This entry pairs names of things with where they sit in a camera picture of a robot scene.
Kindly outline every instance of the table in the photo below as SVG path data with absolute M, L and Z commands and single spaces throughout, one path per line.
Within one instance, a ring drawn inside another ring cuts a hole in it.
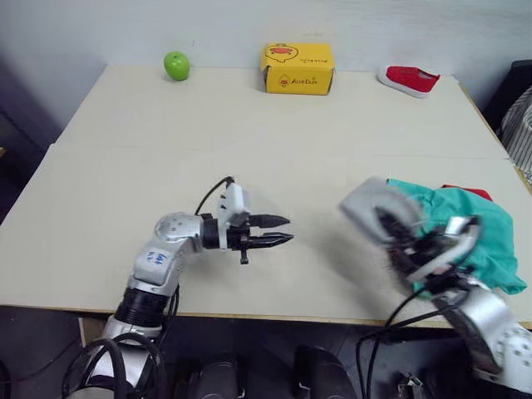
M 337 210 L 371 175 L 488 190 L 514 217 L 519 275 L 532 281 L 532 199 L 453 78 L 424 102 L 364 73 L 338 73 L 320 97 L 263 94 L 253 74 L 199 69 L 179 86 L 107 68 L 0 226 L 0 303 L 114 311 L 157 219 L 192 212 L 223 175 L 250 190 L 254 212 L 289 217 L 296 239 L 250 252 L 247 266 L 237 253 L 192 256 L 180 314 L 380 323 L 404 290 Z M 529 290 L 506 299 L 532 320 Z M 429 310 L 417 300 L 402 316 Z

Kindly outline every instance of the gray cloth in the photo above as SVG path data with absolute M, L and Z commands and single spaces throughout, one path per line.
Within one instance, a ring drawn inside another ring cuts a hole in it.
M 532 185 L 532 86 L 506 112 L 497 133 L 515 166 Z

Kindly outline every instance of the red sneaker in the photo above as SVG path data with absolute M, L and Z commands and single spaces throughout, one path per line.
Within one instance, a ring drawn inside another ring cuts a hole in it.
M 417 98 L 427 98 L 440 75 L 413 66 L 387 66 L 377 74 L 382 84 Z

